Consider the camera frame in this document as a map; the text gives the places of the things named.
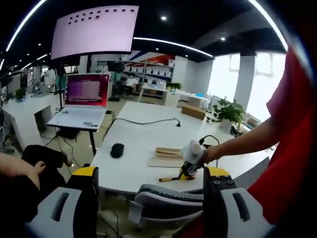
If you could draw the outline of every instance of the wooden board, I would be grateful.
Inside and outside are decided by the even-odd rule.
[[[183,159],[183,155],[180,149],[170,149],[170,148],[156,148],[156,156],[163,158],[179,158]]]
[[[184,164],[183,160],[151,158],[147,160],[149,167],[163,167],[163,168],[180,168]]]

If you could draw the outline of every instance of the wooden block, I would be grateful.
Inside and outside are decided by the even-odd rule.
[[[180,149],[170,149],[170,148],[156,148],[156,156],[163,158],[179,158],[183,159],[183,155]]]
[[[185,114],[200,120],[204,120],[206,112],[205,110],[202,110],[200,108],[184,105],[182,107],[182,114]]]

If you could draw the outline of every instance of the laptop screen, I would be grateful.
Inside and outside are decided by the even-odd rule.
[[[65,104],[106,107],[109,75],[73,74],[67,77]]]

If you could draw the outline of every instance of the green plant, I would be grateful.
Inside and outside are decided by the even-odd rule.
[[[243,120],[243,107],[240,104],[237,104],[236,100],[233,100],[233,103],[228,102],[227,100],[221,99],[219,101],[220,108],[217,105],[213,106],[214,114],[213,116],[216,119],[212,119],[212,122],[221,122],[224,119],[229,121],[241,124]]]
[[[182,85],[180,83],[166,82],[166,87],[170,87],[172,89],[181,89]]]
[[[21,101],[25,97],[25,88],[19,88],[15,91],[15,99]]]
[[[174,83],[174,88],[180,90],[182,89],[182,85],[180,83]]]

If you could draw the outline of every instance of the projector screen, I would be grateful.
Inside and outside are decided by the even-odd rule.
[[[131,52],[138,10],[138,6],[103,6],[58,19],[51,59],[91,52]]]

